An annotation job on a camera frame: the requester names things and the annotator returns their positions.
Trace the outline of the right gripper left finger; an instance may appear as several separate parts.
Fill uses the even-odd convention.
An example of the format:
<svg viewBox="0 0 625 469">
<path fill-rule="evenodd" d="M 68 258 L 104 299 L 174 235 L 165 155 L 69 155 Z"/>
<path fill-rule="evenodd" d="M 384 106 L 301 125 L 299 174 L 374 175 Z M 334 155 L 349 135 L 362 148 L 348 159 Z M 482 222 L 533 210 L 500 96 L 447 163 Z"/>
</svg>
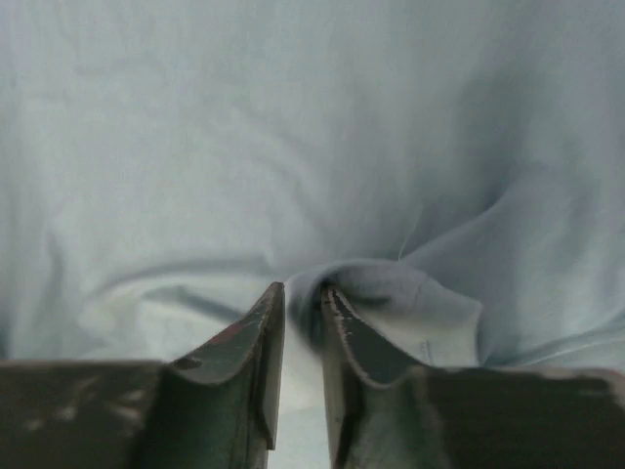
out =
<svg viewBox="0 0 625 469">
<path fill-rule="evenodd" d="M 5 468 L 263 468 L 275 446 L 284 287 L 173 362 L 1 364 Z"/>
</svg>

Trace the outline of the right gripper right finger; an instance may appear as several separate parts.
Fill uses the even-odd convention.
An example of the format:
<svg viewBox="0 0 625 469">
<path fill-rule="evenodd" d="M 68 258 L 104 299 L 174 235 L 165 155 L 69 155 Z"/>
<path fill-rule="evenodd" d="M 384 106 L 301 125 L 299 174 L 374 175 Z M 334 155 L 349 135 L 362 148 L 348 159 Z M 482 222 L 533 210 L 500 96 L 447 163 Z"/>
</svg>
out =
<svg viewBox="0 0 625 469">
<path fill-rule="evenodd" d="M 335 468 L 620 468 L 624 377 L 607 369 L 433 367 L 321 291 Z"/>
</svg>

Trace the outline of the grey-blue t shirt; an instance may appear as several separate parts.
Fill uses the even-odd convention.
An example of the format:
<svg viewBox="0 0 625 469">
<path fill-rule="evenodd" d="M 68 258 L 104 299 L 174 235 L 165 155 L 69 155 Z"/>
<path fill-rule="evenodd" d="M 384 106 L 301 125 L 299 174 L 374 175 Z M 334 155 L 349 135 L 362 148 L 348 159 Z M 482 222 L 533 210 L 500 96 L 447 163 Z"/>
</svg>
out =
<svg viewBox="0 0 625 469">
<path fill-rule="evenodd" d="M 428 363 L 624 367 L 620 1 L 5 1 L 1 354 L 170 361 L 287 287 Z"/>
</svg>

